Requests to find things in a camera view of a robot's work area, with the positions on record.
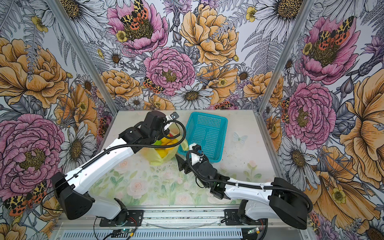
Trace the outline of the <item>yellow-green plastic bag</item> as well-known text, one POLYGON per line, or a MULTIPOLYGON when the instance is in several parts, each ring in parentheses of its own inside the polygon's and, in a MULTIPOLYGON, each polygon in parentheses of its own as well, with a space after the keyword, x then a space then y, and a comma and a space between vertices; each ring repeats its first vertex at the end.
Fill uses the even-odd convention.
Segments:
POLYGON ((161 140, 157 140, 154 145, 156 146, 170 146, 181 142, 176 147, 172 148, 143 148, 139 151, 139 155, 149 162, 152 166, 160 166, 168 161, 170 161, 173 157, 176 156, 176 153, 181 147, 181 150, 188 150, 188 142, 187 139, 181 141, 183 134, 179 132, 181 135, 177 138, 175 137, 177 134, 170 131, 167 135, 169 138, 162 138, 161 140))

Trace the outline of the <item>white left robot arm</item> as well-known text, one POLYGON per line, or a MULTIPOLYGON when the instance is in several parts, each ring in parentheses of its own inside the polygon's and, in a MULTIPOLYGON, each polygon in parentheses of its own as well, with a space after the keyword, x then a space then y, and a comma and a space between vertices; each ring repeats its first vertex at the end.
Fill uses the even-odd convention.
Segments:
POLYGON ((163 133, 169 132, 170 120, 171 116, 151 111, 144 121, 122 131, 107 148, 80 167, 66 174, 56 173, 51 178, 54 195, 67 218, 76 220, 93 215, 117 226, 124 225, 129 217, 126 206, 119 199, 92 196, 89 189, 123 160, 164 137, 163 133))

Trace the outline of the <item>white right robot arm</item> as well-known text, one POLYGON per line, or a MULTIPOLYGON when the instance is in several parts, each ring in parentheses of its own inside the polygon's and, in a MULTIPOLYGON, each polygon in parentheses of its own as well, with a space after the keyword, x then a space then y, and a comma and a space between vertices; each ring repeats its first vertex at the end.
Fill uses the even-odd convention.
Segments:
POLYGON ((192 164, 176 156, 178 167, 185 174, 193 173, 199 187, 207 188, 218 200, 240 200, 238 216, 241 223, 254 225, 262 219, 279 218, 285 224, 299 229, 307 228, 308 214, 313 209, 310 198, 282 178, 268 183, 239 181, 219 174, 203 157, 192 164))

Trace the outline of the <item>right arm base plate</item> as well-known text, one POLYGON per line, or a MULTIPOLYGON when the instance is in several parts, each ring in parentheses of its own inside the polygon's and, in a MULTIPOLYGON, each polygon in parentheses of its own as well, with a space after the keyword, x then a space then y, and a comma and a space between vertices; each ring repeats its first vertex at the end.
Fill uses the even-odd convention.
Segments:
POLYGON ((266 219, 252 220, 245 214, 239 214, 238 209, 224 209, 224 223, 226 226, 261 226, 266 225, 266 219))

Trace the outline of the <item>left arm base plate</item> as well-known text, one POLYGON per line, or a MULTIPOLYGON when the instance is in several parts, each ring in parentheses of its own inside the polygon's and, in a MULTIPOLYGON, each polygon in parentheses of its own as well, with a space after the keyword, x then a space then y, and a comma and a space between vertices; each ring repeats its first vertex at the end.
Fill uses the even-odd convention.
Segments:
POLYGON ((101 218, 100 227, 140 227, 142 225, 143 210, 124 210, 114 219, 101 218))

